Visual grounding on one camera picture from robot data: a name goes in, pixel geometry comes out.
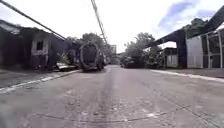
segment green foliage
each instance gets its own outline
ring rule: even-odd
[[[67,37],[66,39],[70,42],[76,42],[78,40],[76,37],[70,37],[70,36]]]
[[[136,43],[131,41],[126,44],[125,54],[127,56],[142,56],[143,49],[146,47],[146,44],[154,41],[155,38],[148,33],[139,33],[136,37]]]
[[[70,64],[69,54],[67,51],[64,51],[62,54],[58,54],[59,62],[64,64]]]
[[[99,47],[102,47],[104,45],[103,39],[94,33],[83,34],[81,41],[82,43],[93,42],[96,43]]]
[[[158,68],[163,64],[164,56],[162,48],[159,46],[151,47],[144,52],[144,65],[146,68]]]
[[[191,38],[197,35],[200,35],[202,32],[202,28],[205,26],[205,24],[208,23],[208,21],[203,21],[202,19],[195,18],[191,21],[191,24],[186,25],[183,27],[183,29],[186,32],[187,38]]]

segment road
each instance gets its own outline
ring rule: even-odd
[[[0,128],[224,128],[224,83],[108,66],[0,94]]]

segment power line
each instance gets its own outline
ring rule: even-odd
[[[97,5],[96,5],[96,2],[95,2],[95,0],[91,0],[91,2],[92,2],[92,5],[93,5],[93,9],[95,11],[96,19],[98,21],[98,24],[100,26],[100,30],[101,30],[102,35],[103,35],[103,38],[104,38],[106,44],[108,44],[106,36],[105,36],[105,31],[104,31],[104,28],[103,28],[103,23],[100,20],[100,15],[99,15],[99,12],[98,12],[98,8],[97,8]]]
[[[17,9],[16,7],[14,7],[14,6],[10,5],[9,3],[7,3],[7,2],[5,2],[5,1],[3,1],[3,0],[0,0],[0,3],[2,3],[3,5],[5,5],[6,7],[10,8],[10,9],[12,9],[13,11],[15,11],[15,12],[19,13],[20,15],[22,15],[22,16],[24,16],[24,17],[28,18],[29,20],[31,20],[31,21],[33,21],[33,22],[35,22],[36,24],[38,24],[38,25],[40,25],[40,26],[44,27],[45,29],[47,29],[47,30],[49,30],[50,32],[54,33],[55,35],[57,35],[57,36],[61,37],[62,39],[66,39],[66,38],[65,38],[65,37],[63,37],[62,35],[58,34],[58,33],[57,33],[57,32],[55,32],[55,31],[53,31],[53,30],[52,30],[52,29],[50,29],[49,27],[47,27],[47,26],[45,26],[45,25],[41,24],[39,21],[37,21],[37,20],[33,19],[32,17],[30,17],[30,16],[26,15],[25,13],[23,13],[22,11],[20,11],[20,10],[19,10],[19,9]]]

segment truck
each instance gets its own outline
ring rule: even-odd
[[[82,44],[80,47],[79,62],[80,68],[83,71],[89,71],[92,69],[101,71],[106,65],[104,58],[105,56],[100,46],[96,43],[88,42]]]

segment curb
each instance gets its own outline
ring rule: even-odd
[[[224,83],[224,79],[215,78],[215,77],[208,77],[208,76],[201,76],[201,75],[193,75],[193,74],[184,74],[184,73],[176,73],[176,72],[169,72],[169,71],[158,71],[158,70],[151,70],[152,72],[161,73],[161,74],[168,74],[173,76],[184,76],[189,78],[195,79],[202,79],[202,80],[209,80],[209,81],[216,81]]]
[[[73,73],[76,73],[78,71],[80,71],[80,70],[70,71],[70,72],[67,72],[67,73],[62,74],[62,75],[48,76],[48,77],[40,78],[40,79],[37,79],[37,80],[32,80],[32,81],[28,81],[28,82],[24,82],[24,83],[15,84],[15,85],[12,85],[10,87],[0,88],[0,94],[5,94],[5,93],[12,92],[12,91],[14,91],[18,88],[23,87],[24,85],[38,84],[38,83],[41,83],[41,82],[46,82],[46,81],[58,79],[58,78],[61,78],[61,77],[65,77],[65,76],[71,75]]]

